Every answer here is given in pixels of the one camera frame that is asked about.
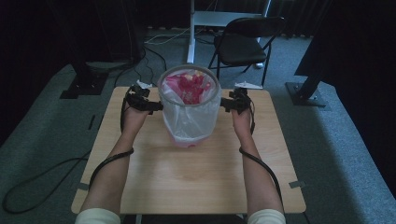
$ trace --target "white desk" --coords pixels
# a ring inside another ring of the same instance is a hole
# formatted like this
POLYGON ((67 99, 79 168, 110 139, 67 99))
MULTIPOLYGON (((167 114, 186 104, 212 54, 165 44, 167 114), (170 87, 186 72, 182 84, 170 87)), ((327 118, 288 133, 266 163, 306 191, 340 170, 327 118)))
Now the white desk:
POLYGON ((195 50, 195 34, 194 27, 196 25, 206 26, 226 26, 230 21, 238 18, 248 17, 257 18, 265 17, 268 13, 268 8, 271 5, 271 0, 267 0, 262 14, 254 13, 239 13, 239 12, 219 12, 219 11, 195 11, 195 1, 191 0, 191 28, 190 28, 190 44, 187 63, 194 63, 195 50))

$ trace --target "white sleeve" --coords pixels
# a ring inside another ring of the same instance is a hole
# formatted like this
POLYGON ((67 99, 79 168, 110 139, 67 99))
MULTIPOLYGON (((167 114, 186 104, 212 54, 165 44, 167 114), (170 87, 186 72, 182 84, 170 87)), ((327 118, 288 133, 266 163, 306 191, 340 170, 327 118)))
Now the white sleeve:
POLYGON ((274 209, 263 209, 253 213, 247 224, 286 224, 285 216, 274 209))
POLYGON ((90 208, 80 212, 76 224, 120 224, 117 214, 103 208, 90 208))

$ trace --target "forearm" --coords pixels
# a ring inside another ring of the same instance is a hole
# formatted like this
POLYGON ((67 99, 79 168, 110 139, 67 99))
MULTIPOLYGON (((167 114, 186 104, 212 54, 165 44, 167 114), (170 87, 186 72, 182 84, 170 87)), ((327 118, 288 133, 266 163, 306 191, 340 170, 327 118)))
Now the forearm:
MULTIPOLYGON (((136 133, 122 133, 108 158, 132 149, 136 133)), ((94 179, 81 211, 89 208, 104 208, 120 213, 120 200, 128 176, 130 156, 105 165, 94 179)))
MULTIPOLYGON (((258 159, 261 158, 251 136, 240 140, 244 151, 258 159)), ((275 209, 283 213, 283 206, 269 173, 246 156, 243 156, 242 160, 247 191, 247 214, 250 216, 262 209, 275 209)))

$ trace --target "gray carpet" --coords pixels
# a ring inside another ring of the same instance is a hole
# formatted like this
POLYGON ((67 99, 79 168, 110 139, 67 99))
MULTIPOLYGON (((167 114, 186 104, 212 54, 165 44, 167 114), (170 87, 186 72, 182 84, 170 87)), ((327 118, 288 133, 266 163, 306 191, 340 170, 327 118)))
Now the gray carpet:
MULTIPOLYGON (((177 34, 179 30, 151 31, 149 35, 177 34)), ((207 66, 213 53, 209 35, 199 34, 195 64, 207 66)), ((161 43, 169 37, 156 38, 161 43)), ((167 68, 186 62, 188 39, 185 36, 159 45, 146 46, 161 54, 167 68)), ((320 83, 318 91, 327 108, 293 105, 286 82, 304 82, 294 72, 310 39, 294 37, 276 39, 264 88, 273 98, 283 134, 306 201, 306 214, 311 223, 394 223, 396 202, 377 171, 352 120, 339 101, 335 89, 320 83)), ((91 63, 108 68, 114 63, 91 63)), ((163 60, 147 50, 146 58, 135 69, 118 75, 110 73, 101 95, 79 96, 75 100, 59 99, 75 73, 70 65, 54 75, 36 99, 28 114, 0 149, 0 196, 13 186, 52 165, 81 157, 92 148, 102 116, 106 111, 115 81, 117 86, 130 86, 138 79, 156 82, 164 69, 163 60)), ((222 71, 220 85, 233 88, 235 82, 259 84, 262 70, 240 68, 222 71)), ((18 189, 9 199, 14 210, 36 203, 60 181, 75 162, 55 168, 43 178, 18 189)), ((70 210, 85 162, 79 164, 62 185, 36 209, 20 215, 0 212, 0 223, 73 223, 70 210)), ((301 214, 287 214, 288 223, 307 223, 301 214)))

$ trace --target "plastic bag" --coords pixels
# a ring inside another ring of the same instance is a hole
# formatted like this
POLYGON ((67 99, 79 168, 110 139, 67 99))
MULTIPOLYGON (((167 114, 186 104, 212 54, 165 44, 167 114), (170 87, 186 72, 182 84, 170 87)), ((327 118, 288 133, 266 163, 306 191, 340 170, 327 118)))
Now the plastic bag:
POLYGON ((163 121, 176 146, 193 147, 212 134, 221 88, 210 70, 189 64, 172 68, 162 74, 158 88, 163 121))

